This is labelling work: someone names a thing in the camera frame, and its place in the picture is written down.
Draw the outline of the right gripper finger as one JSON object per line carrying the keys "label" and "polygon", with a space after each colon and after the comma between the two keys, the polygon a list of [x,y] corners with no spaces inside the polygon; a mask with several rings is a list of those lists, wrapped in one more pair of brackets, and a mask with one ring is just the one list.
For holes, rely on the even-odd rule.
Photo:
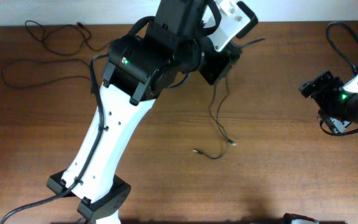
{"label": "right gripper finger", "polygon": [[313,80],[302,84],[299,91],[305,98],[317,98],[319,95],[333,94],[336,93],[334,81],[335,76],[330,71],[325,71]]}
{"label": "right gripper finger", "polygon": [[325,134],[330,136],[347,136],[352,134],[352,131],[346,131],[347,127],[351,124],[350,122],[329,117],[322,109],[319,109],[318,114],[321,118],[319,126]]}

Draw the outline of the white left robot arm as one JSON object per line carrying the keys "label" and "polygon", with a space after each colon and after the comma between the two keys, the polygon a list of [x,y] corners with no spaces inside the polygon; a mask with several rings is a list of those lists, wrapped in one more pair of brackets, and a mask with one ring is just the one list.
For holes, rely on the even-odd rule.
{"label": "white left robot arm", "polygon": [[137,125],[178,73],[199,72],[217,84],[239,60],[243,38],[256,24],[241,1],[162,1],[107,52],[97,110],[71,165],[50,176],[48,188],[80,199],[86,223],[118,223],[130,185],[115,174]]}

